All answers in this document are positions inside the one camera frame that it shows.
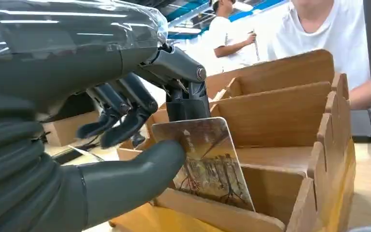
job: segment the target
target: plastic wrap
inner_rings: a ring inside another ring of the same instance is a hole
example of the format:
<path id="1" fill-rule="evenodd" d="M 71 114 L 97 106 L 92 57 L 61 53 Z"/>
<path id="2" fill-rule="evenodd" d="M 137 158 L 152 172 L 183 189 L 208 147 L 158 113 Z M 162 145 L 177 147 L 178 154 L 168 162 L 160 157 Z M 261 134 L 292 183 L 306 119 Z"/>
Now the plastic wrap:
<path id="1" fill-rule="evenodd" d="M 124 1 L 0 0 L 0 55 L 157 47 L 167 36 L 160 11 Z"/>

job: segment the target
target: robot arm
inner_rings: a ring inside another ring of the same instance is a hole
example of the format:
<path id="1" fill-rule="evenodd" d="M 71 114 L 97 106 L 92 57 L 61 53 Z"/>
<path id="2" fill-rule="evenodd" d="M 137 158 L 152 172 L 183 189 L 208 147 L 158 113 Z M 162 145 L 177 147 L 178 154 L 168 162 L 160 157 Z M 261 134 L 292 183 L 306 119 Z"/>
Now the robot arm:
<path id="1" fill-rule="evenodd" d="M 204 70 L 159 45 L 161 19 L 117 0 L 0 0 L 0 231 L 81 231 L 151 200 L 174 178 L 185 161 L 175 141 L 131 161 L 59 166 L 34 139 L 41 115 L 87 90 L 110 110 L 82 135 L 105 131 L 104 146 L 124 140 L 156 110 L 137 76 L 167 90 L 170 120 L 209 115 Z M 109 129 L 108 117 L 124 113 Z"/>

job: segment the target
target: card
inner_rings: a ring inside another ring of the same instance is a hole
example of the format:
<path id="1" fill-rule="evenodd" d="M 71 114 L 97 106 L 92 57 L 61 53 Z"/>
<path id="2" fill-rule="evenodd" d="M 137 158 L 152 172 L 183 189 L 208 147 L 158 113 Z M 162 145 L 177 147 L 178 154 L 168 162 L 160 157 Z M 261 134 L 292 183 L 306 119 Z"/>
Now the card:
<path id="1" fill-rule="evenodd" d="M 154 124 L 157 142 L 177 140 L 186 162 L 174 178 L 180 191 L 254 211 L 228 129 L 221 117 Z"/>

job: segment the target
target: ceiling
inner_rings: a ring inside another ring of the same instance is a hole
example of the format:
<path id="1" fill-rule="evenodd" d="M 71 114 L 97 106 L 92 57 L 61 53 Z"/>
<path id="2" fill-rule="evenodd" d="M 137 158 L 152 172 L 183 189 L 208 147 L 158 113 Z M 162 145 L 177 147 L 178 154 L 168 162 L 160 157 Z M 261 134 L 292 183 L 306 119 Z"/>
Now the ceiling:
<path id="1" fill-rule="evenodd" d="M 206 31 L 215 17 L 209 0 L 130 0 L 130 2 L 159 9 L 169 22 L 169 39 L 192 39 Z M 230 20 L 251 15 L 283 0 L 240 0 L 252 6 L 250 11 L 235 9 Z"/>

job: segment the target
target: cardboard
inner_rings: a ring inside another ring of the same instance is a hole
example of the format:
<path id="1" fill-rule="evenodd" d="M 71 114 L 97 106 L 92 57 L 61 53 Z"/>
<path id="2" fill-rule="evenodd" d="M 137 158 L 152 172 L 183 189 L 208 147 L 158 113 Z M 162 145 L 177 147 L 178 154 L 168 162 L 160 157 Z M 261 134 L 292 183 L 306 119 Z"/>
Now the cardboard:
<path id="1" fill-rule="evenodd" d="M 84 124 L 97 122 L 99 113 L 97 111 L 65 118 L 58 121 L 43 123 L 47 143 L 51 146 L 66 146 L 76 142 L 76 131 Z"/>

